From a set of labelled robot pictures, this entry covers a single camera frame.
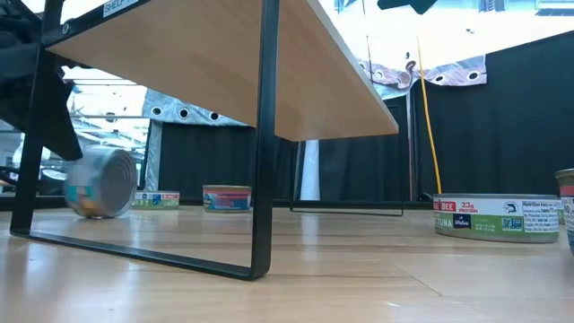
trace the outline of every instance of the wooden floor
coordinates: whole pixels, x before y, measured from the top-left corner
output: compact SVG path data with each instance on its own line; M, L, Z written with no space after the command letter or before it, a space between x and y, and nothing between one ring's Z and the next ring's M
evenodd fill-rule
M561 322L574 318L574 258L560 243L436 235L403 218L274 215L273 264L246 283L11 237L0 214L0 321ZM91 221L37 212L37 230L248 264L250 218L200 208Z

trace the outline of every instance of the tuna can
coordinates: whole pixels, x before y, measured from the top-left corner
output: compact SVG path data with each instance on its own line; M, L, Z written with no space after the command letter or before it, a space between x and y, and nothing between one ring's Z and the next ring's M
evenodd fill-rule
M137 171L128 152L93 146L74 161L64 184L65 201L87 218L115 218L132 204Z
M552 195L437 194L436 233L476 240L551 243L561 201Z
M559 170L556 179L560 185L560 196L564 204L564 222L568 234L570 251L574 254L574 169Z
M242 186L204 185L204 208L207 212L249 212L251 188Z
M177 210L179 208L179 192L136 192L132 208L137 210Z

